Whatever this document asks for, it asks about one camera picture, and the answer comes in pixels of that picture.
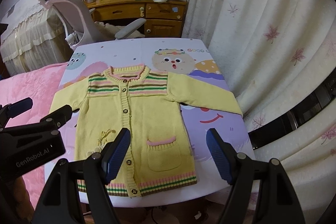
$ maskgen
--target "pink pocket trim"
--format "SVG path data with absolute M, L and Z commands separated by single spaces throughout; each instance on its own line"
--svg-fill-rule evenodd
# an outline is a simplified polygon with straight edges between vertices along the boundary
M 159 141 L 159 142 L 151 142 L 149 140 L 147 140 L 147 144 L 150 146 L 158 146 L 158 145 L 163 145 L 163 144 L 169 144 L 169 143 L 173 143 L 176 141 L 176 137 L 172 137 L 168 140 L 164 140 L 164 141 Z

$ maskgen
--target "gray office chair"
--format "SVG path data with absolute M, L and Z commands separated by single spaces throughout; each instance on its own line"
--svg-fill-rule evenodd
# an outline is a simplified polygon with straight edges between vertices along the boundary
M 109 41 L 101 33 L 92 20 L 91 13 L 94 9 L 89 10 L 81 0 L 38 0 L 39 4 L 49 9 L 53 7 L 63 23 L 66 40 L 70 47 L 75 50 L 78 46 Z M 124 39 L 136 31 L 146 22 L 145 19 L 139 18 L 127 25 L 114 35 L 116 40 Z

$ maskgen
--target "metal screw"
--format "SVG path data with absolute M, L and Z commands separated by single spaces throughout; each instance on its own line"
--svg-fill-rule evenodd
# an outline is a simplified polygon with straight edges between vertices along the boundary
M 280 164 L 280 161 L 277 160 L 277 159 L 271 159 L 271 163 L 272 163 L 273 165 L 279 165 L 279 164 Z
M 100 154 L 100 153 L 98 153 L 98 152 L 96 152 L 96 153 L 93 153 L 93 154 L 91 155 L 91 157 L 92 157 L 94 160 L 97 160 L 97 159 L 99 159 L 99 158 L 100 158 L 100 156 L 101 156 L 101 154 Z
M 64 164 L 66 164 L 67 163 L 67 160 L 66 159 L 60 159 L 59 160 L 59 164 L 60 165 L 64 165 Z
M 237 154 L 237 158 L 240 159 L 240 160 L 244 160 L 244 159 L 246 159 L 246 155 L 244 153 L 239 152 Z

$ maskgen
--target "sweater collar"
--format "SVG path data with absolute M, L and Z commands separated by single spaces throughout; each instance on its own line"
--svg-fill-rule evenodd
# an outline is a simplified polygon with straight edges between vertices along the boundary
M 148 76 L 150 70 L 151 69 L 144 64 L 124 68 L 110 67 L 104 71 L 104 75 L 112 82 L 122 83 L 125 80 L 129 82 L 137 82 L 144 80 Z

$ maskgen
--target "yellow cardigan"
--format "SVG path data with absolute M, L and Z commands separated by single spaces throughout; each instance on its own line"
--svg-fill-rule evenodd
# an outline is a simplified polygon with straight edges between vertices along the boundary
M 144 65 L 111 67 L 72 84 L 55 94 L 50 112 L 66 104 L 80 109 L 75 160 L 100 152 L 128 128 L 130 148 L 106 188 L 109 195 L 135 197 L 197 183 L 179 103 L 242 115 L 231 92 Z M 84 181 L 79 189 L 85 191 Z

